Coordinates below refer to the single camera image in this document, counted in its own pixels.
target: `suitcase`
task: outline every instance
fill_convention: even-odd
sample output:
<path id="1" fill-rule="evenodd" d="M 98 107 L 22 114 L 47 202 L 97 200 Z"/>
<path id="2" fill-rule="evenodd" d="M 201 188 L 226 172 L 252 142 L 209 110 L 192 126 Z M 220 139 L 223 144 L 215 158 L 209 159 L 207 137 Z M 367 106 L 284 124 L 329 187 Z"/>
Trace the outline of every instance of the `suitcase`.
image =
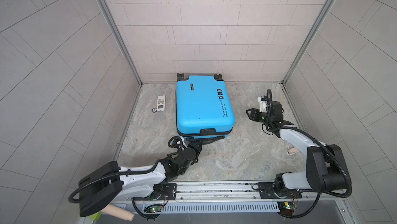
<path id="1" fill-rule="evenodd" d="M 225 138 L 236 121 L 226 84 L 221 74 L 177 75 L 176 126 L 186 141 L 202 139 L 203 144 Z"/>

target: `white remote control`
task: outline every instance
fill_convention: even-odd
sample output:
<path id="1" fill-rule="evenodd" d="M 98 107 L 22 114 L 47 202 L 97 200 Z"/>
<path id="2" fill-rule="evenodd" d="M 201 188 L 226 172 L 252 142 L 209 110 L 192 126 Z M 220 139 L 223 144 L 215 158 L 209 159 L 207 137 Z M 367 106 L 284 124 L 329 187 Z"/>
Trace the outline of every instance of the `white remote control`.
<path id="1" fill-rule="evenodd" d="M 166 96 L 157 97 L 157 111 L 164 111 L 166 105 Z"/>

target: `beige cylinder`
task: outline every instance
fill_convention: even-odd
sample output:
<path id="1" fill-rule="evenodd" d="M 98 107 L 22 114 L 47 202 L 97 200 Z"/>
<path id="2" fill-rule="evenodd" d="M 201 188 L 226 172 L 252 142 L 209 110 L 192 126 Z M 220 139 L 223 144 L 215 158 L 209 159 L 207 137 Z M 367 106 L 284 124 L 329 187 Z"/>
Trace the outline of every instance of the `beige cylinder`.
<path id="1" fill-rule="evenodd" d="M 108 204 L 106 207 L 104 207 L 104 209 L 102 209 L 101 212 L 129 221 L 132 221 L 135 217 L 135 214 L 111 204 Z"/>

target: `gray marble surface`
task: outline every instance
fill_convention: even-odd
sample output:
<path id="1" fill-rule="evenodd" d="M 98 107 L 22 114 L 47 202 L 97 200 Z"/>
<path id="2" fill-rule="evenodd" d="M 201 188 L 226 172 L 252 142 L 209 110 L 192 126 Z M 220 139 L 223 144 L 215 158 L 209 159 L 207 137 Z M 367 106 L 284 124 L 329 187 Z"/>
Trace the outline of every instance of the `gray marble surface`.
<path id="1" fill-rule="evenodd" d="M 257 97 L 268 88 L 273 101 L 284 108 L 284 119 L 295 118 L 279 83 L 226 83 L 236 123 L 224 140 L 203 146 L 197 164 L 192 165 L 178 181 L 200 180 L 271 180 L 280 172 L 304 170 L 306 158 L 298 152 L 287 155 L 293 146 L 288 142 L 262 132 L 261 124 L 248 119 L 245 110 L 259 108 Z M 176 84 L 144 84 L 117 161 L 120 166 L 151 165 L 176 149 L 167 146 L 176 136 Z M 157 96 L 166 96 L 163 112 L 151 112 Z"/>

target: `yellow-green block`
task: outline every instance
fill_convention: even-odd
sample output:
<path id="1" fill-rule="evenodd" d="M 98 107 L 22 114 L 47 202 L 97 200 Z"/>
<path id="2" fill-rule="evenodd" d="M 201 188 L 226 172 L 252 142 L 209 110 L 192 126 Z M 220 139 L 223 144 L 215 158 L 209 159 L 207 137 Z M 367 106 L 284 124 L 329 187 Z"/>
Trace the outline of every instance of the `yellow-green block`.
<path id="1" fill-rule="evenodd" d="M 102 214 L 102 212 L 97 212 L 95 214 L 90 215 L 90 219 L 92 220 L 99 220 L 100 215 Z"/>

